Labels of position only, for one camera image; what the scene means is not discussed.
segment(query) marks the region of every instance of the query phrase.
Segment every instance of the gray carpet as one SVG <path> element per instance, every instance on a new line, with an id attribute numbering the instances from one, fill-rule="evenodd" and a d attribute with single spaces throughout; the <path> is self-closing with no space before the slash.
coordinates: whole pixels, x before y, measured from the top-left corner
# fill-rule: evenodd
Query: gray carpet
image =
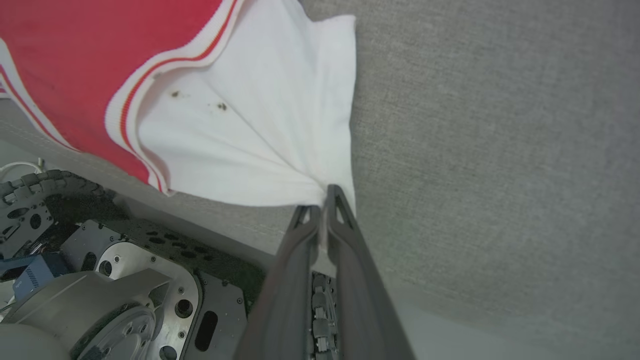
<path id="1" fill-rule="evenodd" d="M 390 289 L 567 357 L 640 358 L 640 2 L 303 5 L 358 17 L 358 221 Z M 0 130 L 265 252 L 291 215 L 162 198 L 46 142 L 6 101 Z"/>

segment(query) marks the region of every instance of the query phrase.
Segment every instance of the aluminum part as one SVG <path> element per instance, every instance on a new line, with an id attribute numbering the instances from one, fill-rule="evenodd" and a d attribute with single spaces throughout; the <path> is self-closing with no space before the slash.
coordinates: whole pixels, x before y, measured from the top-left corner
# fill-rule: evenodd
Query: aluminum part
<path id="1" fill-rule="evenodd" d="M 102 354 L 106 359 L 145 359 L 155 326 L 156 317 L 148 307 L 129 309 L 110 321 L 78 358 Z"/>
<path id="2" fill-rule="evenodd" d="M 198 285 L 191 275 L 182 266 L 161 258 L 137 245 L 128 242 L 116 243 L 101 255 L 97 262 L 100 267 L 103 261 L 111 264 L 112 279 L 119 279 L 127 275 L 135 274 L 147 268 L 151 268 L 172 280 L 166 290 L 164 304 L 156 309 L 156 318 L 162 321 L 157 336 L 147 345 L 147 359 L 157 359 L 161 349 L 165 346 L 172 347 L 178 354 L 178 358 L 183 351 L 187 335 L 191 331 L 193 319 L 196 316 L 196 309 L 199 305 Z M 181 318 L 176 314 L 175 306 L 180 300 L 188 300 L 193 306 L 192 313 L 186 318 Z"/>

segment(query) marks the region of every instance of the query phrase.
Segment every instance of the hole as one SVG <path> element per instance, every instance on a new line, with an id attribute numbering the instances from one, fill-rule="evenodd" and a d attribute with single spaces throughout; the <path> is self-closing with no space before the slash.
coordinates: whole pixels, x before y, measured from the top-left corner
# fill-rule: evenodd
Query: hole
<path id="1" fill-rule="evenodd" d="M 189 300 L 182 299 L 175 305 L 175 314 L 178 315 L 179 318 L 186 319 L 191 316 L 192 312 L 193 305 L 191 305 Z"/>
<path id="2" fill-rule="evenodd" d="M 216 325 L 218 324 L 218 315 L 213 311 L 207 311 L 202 317 L 200 322 L 200 328 L 198 334 L 196 334 L 195 345 L 200 351 L 207 351 L 211 344 L 213 334 L 216 332 Z"/>
<path id="3" fill-rule="evenodd" d="M 342 210 L 340 208 L 338 208 L 335 212 L 335 218 L 340 224 L 344 224 L 344 218 L 342 217 Z"/>
<path id="4" fill-rule="evenodd" d="M 34 230 L 38 229 L 40 227 L 40 224 L 42 224 L 42 218 L 40 217 L 40 215 L 33 214 L 29 219 L 29 225 L 31 225 L 31 228 Z"/>
<path id="5" fill-rule="evenodd" d="M 111 275 L 111 263 L 109 261 L 103 261 L 98 266 L 98 271 L 102 275 L 110 276 Z"/>
<path id="6" fill-rule="evenodd" d="M 170 347 L 169 345 L 160 348 L 161 360 L 176 360 L 177 358 L 178 353 L 176 353 L 175 349 Z"/>
<path id="7" fill-rule="evenodd" d="M 180 249 L 184 250 L 187 248 L 187 245 L 178 241 L 174 241 L 171 243 L 171 246 L 173 247 L 179 247 Z"/>
<path id="8" fill-rule="evenodd" d="M 8 218 L 19 218 L 22 215 L 26 214 L 29 211 L 29 208 L 18 208 L 7 214 Z"/>
<path id="9" fill-rule="evenodd" d="M 84 256 L 84 260 L 82 262 L 82 266 L 80 267 L 80 271 L 89 271 L 95 269 L 95 263 L 98 261 L 95 254 L 92 252 L 87 252 Z"/>
<path id="10" fill-rule="evenodd" d="M 302 224 L 306 224 L 307 222 L 309 222 L 309 220 L 311 220 L 311 210 L 309 207 L 305 208 L 304 210 L 305 215 L 302 218 Z"/>

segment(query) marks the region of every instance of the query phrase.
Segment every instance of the metal plate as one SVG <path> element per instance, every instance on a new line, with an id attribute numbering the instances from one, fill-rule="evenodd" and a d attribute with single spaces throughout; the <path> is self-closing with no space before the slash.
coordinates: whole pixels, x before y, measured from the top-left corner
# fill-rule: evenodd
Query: metal plate
<path id="1" fill-rule="evenodd" d="M 188 360 L 210 360 L 233 358 L 240 336 L 246 327 L 243 292 L 240 288 L 209 274 L 199 274 L 204 285 L 204 296 L 198 312 L 194 333 L 184 354 Z M 218 324 L 206 350 L 196 346 L 196 337 L 206 312 L 218 315 Z"/>
<path id="2" fill-rule="evenodd" d="M 193 276 L 182 266 L 127 242 L 110 246 L 98 260 L 96 270 L 103 261 L 111 264 L 109 277 L 112 279 L 146 268 L 172 278 L 162 308 L 156 310 L 156 317 L 163 316 L 163 322 L 158 335 L 149 344 L 147 359 L 158 359 L 164 346 L 172 347 L 180 358 L 199 303 L 198 285 Z M 194 309 L 187 318 L 178 317 L 175 311 L 176 304 L 182 299 L 190 301 Z"/>
<path id="3" fill-rule="evenodd" d="M 38 239 L 53 221 L 49 208 L 35 196 L 0 209 L 0 254 L 12 258 L 25 244 Z"/>

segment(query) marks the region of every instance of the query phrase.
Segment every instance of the ribbed trim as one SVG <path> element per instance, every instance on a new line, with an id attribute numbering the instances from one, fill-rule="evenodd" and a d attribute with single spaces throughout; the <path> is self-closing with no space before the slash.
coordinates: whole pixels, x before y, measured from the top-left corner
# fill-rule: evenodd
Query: ribbed trim
<path id="1" fill-rule="evenodd" d="M 157 54 L 136 69 L 109 101 L 104 125 L 109 137 L 134 154 L 149 172 L 148 184 L 169 194 L 166 179 L 143 152 L 138 141 L 136 119 L 140 104 L 161 74 L 182 67 L 204 67 L 220 55 L 231 35 L 243 0 L 223 0 L 197 36 L 187 45 Z"/>

